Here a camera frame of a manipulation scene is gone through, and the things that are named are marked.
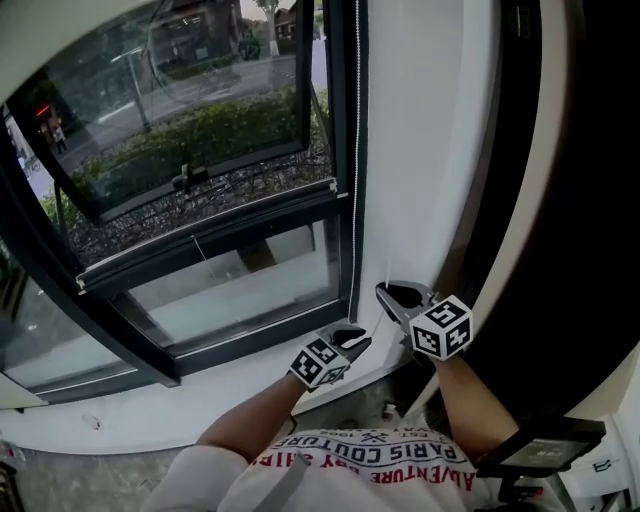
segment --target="graphic t-shirt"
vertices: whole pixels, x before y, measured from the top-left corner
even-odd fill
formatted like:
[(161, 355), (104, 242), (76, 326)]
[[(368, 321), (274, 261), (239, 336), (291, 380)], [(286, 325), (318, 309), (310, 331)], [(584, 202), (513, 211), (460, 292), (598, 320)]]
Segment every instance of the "graphic t-shirt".
[[(296, 458), (306, 467), (287, 477)], [(499, 506), (499, 484), (476, 478), (462, 450), (433, 430), (311, 430), (251, 464), (221, 448), (187, 448), (142, 510), (264, 510), (274, 494), (283, 511), (476, 510)], [(540, 508), (563, 510), (545, 487), (535, 499)]]

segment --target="window frame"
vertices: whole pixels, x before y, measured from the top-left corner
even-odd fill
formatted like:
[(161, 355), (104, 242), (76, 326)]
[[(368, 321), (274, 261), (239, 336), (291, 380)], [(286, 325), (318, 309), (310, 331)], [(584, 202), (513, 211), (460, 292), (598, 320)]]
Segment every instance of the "window frame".
[[(310, 102), (311, 102), (311, 48), (313, 44), (313, 0), (297, 0), (296, 2), (296, 26), (297, 32), (303, 37), (296, 38), (296, 124), (297, 136), (293, 142), (279, 144), (271, 148), (254, 151), (231, 160), (225, 160), (205, 168), (206, 177), (202, 181), (255, 165), (260, 162), (272, 160), (278, 157), (289, 156), (309, 147), (310, 128)], [(25, 140), (29, 143), (38, 159), (51, 174), (51, 177), (59, 185), (60, 189), (75, 204), (75, 206), (93, 223), (106, 224), (122, 215), (133, 212), (154, 201), (178, 192), (172, 181), (147, 190), (131, 199), (123, 201), (106, 211), (100, 211), (97, 201), (86, 197), (75, 185), (69, 174), (63, 169), (54, 153), (47, 147), (39, 129), (26, 110), (25, 99), (33, 88), (34, 82), (41, 79), (43, 68), (36, 71), (25, 81), (6, 101), (7, 106), (16, 123), (20, 127)]]
[[(367, 72), (364, 69), (368, 55), (366, 1), (361, 0), (359, 5), (362, 75), (366, 77)], [(150, 251), (150, 247), (147, 246), (142, 249), (136, 248), (128, 257), (122, 257), (120, 253), (114, 260), (118, 260), (117, 263), (122, 264), (121, 266), (108, 264), (102, 267), (101, 270), (108, 270), (108, 272), (96, 272), (96, 269), (92, 269), (93, 273), (83, 276), (85, 280), (80, 279), (82, 286), (77, 277), (83, 273), (86, 274), (85, 269), (82, 269), (73, 255), (69, 254), (63, 240), (40, 208), (17, 157), (11, 150), (6, 127), (4, 124), (0, 127), (0, 147), (4, 147), (0, 152), (2, 155), (0, 156), (0, 188), (2, 189), (0, 190), (0, 237), (25, 271), (58, 307), (132, 368), (107, 377), (93, 376), (92, 372), (89, 372), (79, 376), (78, 379), (61, 379), (56, 383), (57, 386), (47, 385), (33, 389), (36, 395), (49, 404), (56, 404), (117, 393), (152, 383), (172, 387), (179, 385), (184, 375), (253, 354), (347, 316), (351, 321), (356, 321), (364, 221), (366, 173), (364, 158), (366, 158), (367, 149), (366, 114), (361, 118), (362, 134), (357, 148), (355, 132), (351, 133), (355, 130), (357, 116), (356, 74), (354, 69), (349, 69), (349, 64), (356, 60), (355, 52), (357, 51), (352, 30), (356, 19), (354, 9), (355, 4), (347, 5), (339, 0), (324, 2), (327, 82), (331, 112), (328, 119), (330, 125), (328, 135), (331, 141), (331, 161), (335, 178), (287, 191), (278, 194), (278, 197), (266, 198), (264, 203), (258, 201), (259, 205), (250, 203), (231, 212), (223, 212), (194, 223), (198, 224), (195, 228), (191, 225), (170, 232), (166, 236), (172, 238), (175, 243), (165, 244), (157, 250)], [(12, 100), (7, 101), (7, 104), (15, 118), (16, 114), (11, 106), (14, 102)], [(307, 100), (307, 104), (310, 104), (311, 98)], [(366, 113), (366, 82), (361, 84), (360, 103), (362, 112)], [(32, 142), (26, 134), (25, 138), (30, 144), (37, 146), (38, 142)], [(357, 203), (354, 204), (356, 152), (360, 157), (358, 183), (360, 193)], [(55, 161), (55, 165), (58, 165), (48, 149), (46, 153), (51, 160)], [(49, 169), (50, 162), (46, 157), (42, 163)], [(57, 168), (57, 171), (55, 166), (51, 169), (54, 181), (59, 178), (63, 181), (65, 178), (71, 181), (61, 168)], [(58, 185), (69, 195), (61, 183)], [(94, 220), (99, 221), (100, 214), (97, 212), (93, 214)], [(358, 219), (355, 226), (354, 215)], [(132, 280), (135, 280), (137, 284), (134, 286), (137, 286), (202, 261), (202, 255), (199, 252), (197, 260), (193, 259), (197, 247), (191, 236), (196, 230), (200, 247), (210, 258), (242, 244), (261, 241), (269, 236), (336, 216), (339, 219), (339, 294), (336, 299), (323, 305), (312, 307), (303, 313), (273, 322), (247, 334), (231, 337), (226, 342), (175, 357), (156, 345), (114, 305), (114, 294), (118, 296), (125, 293), (126, 289), (131, 289)], [(154, 240), (149, 244), (153, 248)]]

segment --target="forearm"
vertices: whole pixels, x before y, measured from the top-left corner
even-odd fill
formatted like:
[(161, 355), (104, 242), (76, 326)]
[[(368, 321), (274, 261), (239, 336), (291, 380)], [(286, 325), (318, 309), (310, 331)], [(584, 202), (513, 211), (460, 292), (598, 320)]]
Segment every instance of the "forearm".
[(268, 448), (305, 391), (300, 380), (286, 375), (222, 415), (196, 444), (225, 448), (251, 462)]
[(453, 440), (473, 461), (515, 434), (518, 425), (460, 357), (434, 360)]

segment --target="pedestrian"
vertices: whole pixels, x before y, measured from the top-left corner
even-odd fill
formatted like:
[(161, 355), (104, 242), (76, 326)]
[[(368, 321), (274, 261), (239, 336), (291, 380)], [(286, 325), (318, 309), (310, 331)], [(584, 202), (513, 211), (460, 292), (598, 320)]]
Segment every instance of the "pedestrian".
[(56, 126), (56, 129), (53, 131), (53, 138), (56, 141), (56, 146), (58, 146), (58, 154), (61, 155), (64, 151), (67, 150), (67, 145), (64, 142), (65, 136), (60, 124), (58, 124), (58, 126)]

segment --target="street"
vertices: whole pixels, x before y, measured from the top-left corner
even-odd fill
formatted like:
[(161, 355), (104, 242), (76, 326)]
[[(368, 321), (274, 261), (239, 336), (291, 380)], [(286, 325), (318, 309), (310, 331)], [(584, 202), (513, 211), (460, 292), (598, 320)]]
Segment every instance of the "street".
[[(170, 116), (177, 113), (210, 105), (225, 98), (245, 97), (268, 90), (273, 85), (273, 75), (278, 77), (278, 87), (295, 84), (295, 56), (240, 62), (232, 65), (232, 71), (239, 80), (231, 87), (219, 86), (215, 78), (209, 79), (203, 75), (172, 81), (164, 88), (155, 84), (157, 87), (151, 93), (140, 98), (147, 120), (153, 129), (158, 129), (162, 120), (170, 119)], [(316, 92), (327, 88), (325, 42), (322, 40), (313, 41), (311, 75)], [(143, 129), (139, 110), (133, 100), (116, 110), (103, 113), (95, 120), (83, 121), (86, 123), (83, 129), (66, 138), (66, 152), (59, 156), (55, 147), (52, 148), (58, 162), (69, 174), (82, 165), (86, 158), (115, 146)], [(29, 177), (29, 183), (38, 198), (52, 192), (53, 180), (42, 165)]]

